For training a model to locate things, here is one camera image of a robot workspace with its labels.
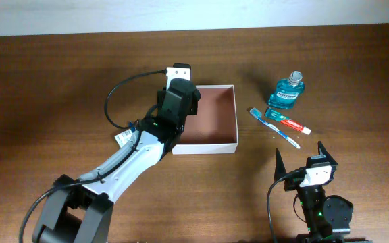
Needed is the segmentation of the blue white toothbrush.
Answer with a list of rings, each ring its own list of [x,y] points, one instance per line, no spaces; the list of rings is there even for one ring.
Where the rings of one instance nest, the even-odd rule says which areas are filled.
[[[263,125],[267,126],[268,128],[270,128],[271,130],[273,130],[274,132],[276,132],[277,134],[279,134],[283,139],[285,139],[286,141],[288,141],[293,147],[295,147],[296,149],[300,149],[300,145],[295,142],[293,139],[291,139],[291,137],[289,137],[288,135],[286,135],[285,133],[283,133],[281,130],[279,130],[276,126],[274,126],[273,124],[265,121],[262,117],[261,117],[261,112],[260,110],[256,109],[256,108],[251,108],[249,109],[249,113],[259,122],[261,122]]]

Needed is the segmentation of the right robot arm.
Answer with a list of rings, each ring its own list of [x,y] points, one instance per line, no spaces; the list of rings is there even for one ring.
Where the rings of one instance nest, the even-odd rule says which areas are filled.
[[[321,142],[317,143],[318,155],[307,158],[306,165],[287,172],[279,150],[276,150],[274,182],[267,192],[267,216],[273,241],[277,238],[271,218],[271,192],[275,185],[284,183],[285,191],[296,191],[294,200],[299,200],[303,211],[302,221],[307,226],[306,234],[298,234],[302,243],[349,243],[367,242],[365,238],[347,238],[353,216],[353,204],[338,195],[326,196],[324,186],[334,179],[338,163]]]

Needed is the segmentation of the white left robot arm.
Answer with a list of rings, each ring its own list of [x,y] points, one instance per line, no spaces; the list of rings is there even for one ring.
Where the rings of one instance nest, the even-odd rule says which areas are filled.
[[[72,179],[62,175],[40,199],[45,205],[33,242],[107,242],[114,204],[148,168],[179,142],[186,118],[197,114],[201,94],[189,80],[174,78],[157,93],[129,141],[106,162]]]

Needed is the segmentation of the Colgate toothpaste tube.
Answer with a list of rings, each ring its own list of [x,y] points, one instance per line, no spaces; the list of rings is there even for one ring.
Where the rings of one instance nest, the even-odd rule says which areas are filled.
[[[296,131],[299,131],[303,134],[306,134],[306,135],[310,135],[311,133],[311,129],[309,129],[307,126],[304,126],[300,123],[298,123],[297,121],[294,121],[293,119],[290,119],[289,117],[286,117],[285,115],[282,115],[280,112],[272,109],[271,107],[269,107],[264,116],[268,119],[272,119],[274,120],[275,122],[278,122],[280,124],[284,124]]]

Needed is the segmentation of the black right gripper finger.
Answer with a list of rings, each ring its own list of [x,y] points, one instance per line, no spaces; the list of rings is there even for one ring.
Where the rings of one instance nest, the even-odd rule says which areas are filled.
[[[274,171],[274,181],[278,181],[280,178],[286,175],[286,168],[284,166],[284,162],[282,160],[282,156],[278,148],[276,149],[275,154],[276,154],[276,166]]]
[[[319,141],[317,143],[317,146],[318,146],[319,154],[320,155],[324,155],[326,157],[327,161],[330,163],[331,166],[337,166],[338,165],[336,160],[329,154],[329,152],[327,152],[325,146],[322,144],[321,141]]]

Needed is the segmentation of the blue Listerine mouthwash bottle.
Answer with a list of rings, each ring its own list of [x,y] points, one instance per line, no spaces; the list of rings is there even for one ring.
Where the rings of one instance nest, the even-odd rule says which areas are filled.
[[[299,71],[293,71],[288,78],[280,79],[268,100],[268,105],[278,109],[292,109],[297,98],[305,91],[302,79],[303,75]]]

